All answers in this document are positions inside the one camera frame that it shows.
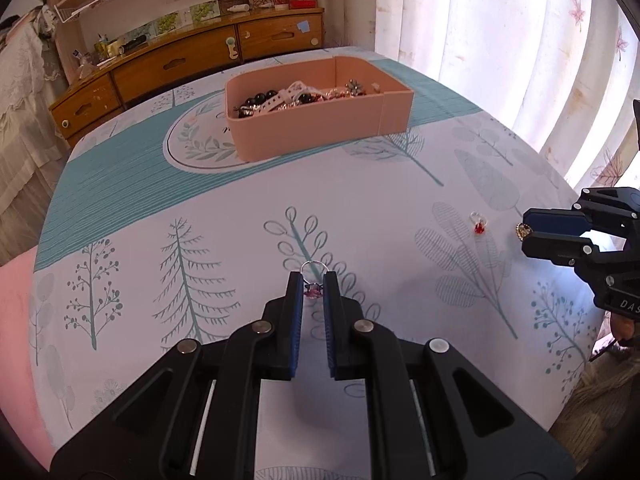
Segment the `pink jewelry box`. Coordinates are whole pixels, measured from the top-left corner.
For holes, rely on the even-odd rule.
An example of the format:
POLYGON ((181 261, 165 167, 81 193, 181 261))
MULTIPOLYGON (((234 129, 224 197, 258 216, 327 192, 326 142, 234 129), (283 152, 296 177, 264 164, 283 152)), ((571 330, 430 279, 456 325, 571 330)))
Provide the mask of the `pink jewelry box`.
POLYGON ((228 126, 244 162, 403 133, 413 97, 413 90, 372 63, 341 55, 253 70, 224 87, 228 126), (298 80, 317 91, 303 94, 299 105, 255 112, 298 80))

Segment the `tree-patterned tablecloth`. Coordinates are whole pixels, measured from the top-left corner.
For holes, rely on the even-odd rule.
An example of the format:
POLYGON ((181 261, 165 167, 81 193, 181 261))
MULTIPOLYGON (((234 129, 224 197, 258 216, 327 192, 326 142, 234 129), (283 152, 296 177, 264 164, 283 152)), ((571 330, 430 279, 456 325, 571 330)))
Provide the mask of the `tree-patterned tablecloth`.
POLYGON ((525 141, 446 87, 371 62, 414 92, 409 129, 239 159, 227 75, 130 110, 70 155, 40 236, 29 340, 55 451, 138 454, 79 436, 180 340, 256 321, 288 276, 336 273, 397 337, 450 342, 540 426, 588 365, 602 322, 571 270, 529 259, 516 227, 574 190, 525 141))

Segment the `floral white curtain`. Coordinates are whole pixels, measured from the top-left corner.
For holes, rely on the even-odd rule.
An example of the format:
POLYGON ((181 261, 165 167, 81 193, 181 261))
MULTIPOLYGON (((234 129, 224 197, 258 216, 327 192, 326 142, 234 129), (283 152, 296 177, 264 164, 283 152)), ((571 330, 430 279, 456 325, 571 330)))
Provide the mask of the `floral white curtain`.
POLYGON ((378 52, 516 133, 572 188, 637 185, 638 24, 616 0, 314 0, 326 43, 378 52))

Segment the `wooden drawer cabinet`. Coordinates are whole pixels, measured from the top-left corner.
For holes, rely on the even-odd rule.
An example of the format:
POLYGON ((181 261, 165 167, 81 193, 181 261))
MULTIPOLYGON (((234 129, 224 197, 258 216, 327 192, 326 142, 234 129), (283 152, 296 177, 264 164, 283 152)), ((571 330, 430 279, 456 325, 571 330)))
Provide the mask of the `wooden drawer cabinet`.
POLYGON ((247 12, 156 38, 72 84, 50 106, 56 130, 74 146, 92 129, 178 84, 270 56, 320 49, 323 13, 247 12))

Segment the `red box on cabinet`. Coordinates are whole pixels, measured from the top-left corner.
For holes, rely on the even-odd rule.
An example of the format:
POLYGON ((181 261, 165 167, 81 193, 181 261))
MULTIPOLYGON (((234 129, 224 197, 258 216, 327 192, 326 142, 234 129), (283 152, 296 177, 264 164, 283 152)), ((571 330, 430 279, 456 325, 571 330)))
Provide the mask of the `red box on cabinet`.
POLYGON ((314 9, 317 7, 316 0, 291 0, 290 8, 292 10, 314 9))

